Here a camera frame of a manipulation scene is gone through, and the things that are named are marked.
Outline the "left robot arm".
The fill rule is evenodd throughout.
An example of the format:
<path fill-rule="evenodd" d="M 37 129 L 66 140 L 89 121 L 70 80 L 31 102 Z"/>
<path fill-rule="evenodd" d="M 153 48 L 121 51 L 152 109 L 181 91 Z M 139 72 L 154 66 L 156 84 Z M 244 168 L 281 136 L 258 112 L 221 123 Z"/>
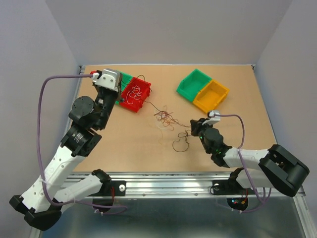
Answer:
<path fill-rule="evenodd" d="M 111 178 L 101 169 L 61 189 L 69 174 L 101 140 L 101 135 L 96 132 L 105 128 L 117 101 L 117 91 L 103 87 L 96 90 L 96 99 L 82 96 L 74 101 L 68 115 L 72 120 L 71 127 L 62 138 L 56 154 L 32 186 L 9 201 L 16 211 L 24 215 L 30 226 L 40 231 L 50 229 L 66 209 L 89 195 L 114 196 Z"/>

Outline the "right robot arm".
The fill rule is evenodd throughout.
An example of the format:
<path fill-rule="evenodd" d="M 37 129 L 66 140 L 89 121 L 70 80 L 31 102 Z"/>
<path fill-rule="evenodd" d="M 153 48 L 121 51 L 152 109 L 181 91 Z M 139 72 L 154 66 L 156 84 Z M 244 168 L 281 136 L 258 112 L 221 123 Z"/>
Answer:
<path fill-rule="evenodd" d="M 235 168 L 219 189 L 240 193 L 247 188 L 274 188 L 293 197 L 310 173 L 309 168 L 283 146 L 248 150 L 226 145 L 214 121 L 192 119 L 191 135 L 200 139 L 211 160 L 219 167 Z"/>

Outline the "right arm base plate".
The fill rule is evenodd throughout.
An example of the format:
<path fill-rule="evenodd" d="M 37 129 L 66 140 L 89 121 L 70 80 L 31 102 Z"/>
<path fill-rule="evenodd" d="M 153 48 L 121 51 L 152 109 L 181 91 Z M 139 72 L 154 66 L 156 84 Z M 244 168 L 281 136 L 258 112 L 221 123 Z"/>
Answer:
<path fill-rule="evenodd" d="M 213 180 L 211 186 L 214 195 L 238 195 L 245 190 L 235 180 Z"/>

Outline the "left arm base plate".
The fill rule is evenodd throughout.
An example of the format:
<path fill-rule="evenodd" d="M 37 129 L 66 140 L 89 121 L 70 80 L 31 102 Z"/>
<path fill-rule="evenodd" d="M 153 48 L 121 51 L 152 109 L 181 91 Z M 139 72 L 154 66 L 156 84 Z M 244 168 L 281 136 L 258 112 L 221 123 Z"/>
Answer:
<path fill-rule="evenodd" d="M 101 189 L 91 194 L 91 196 L 104 196 L 104 197 L 120 197 L 126 194 L 126 181 L 125 180 L 111 180 L 101 186 Z"/>

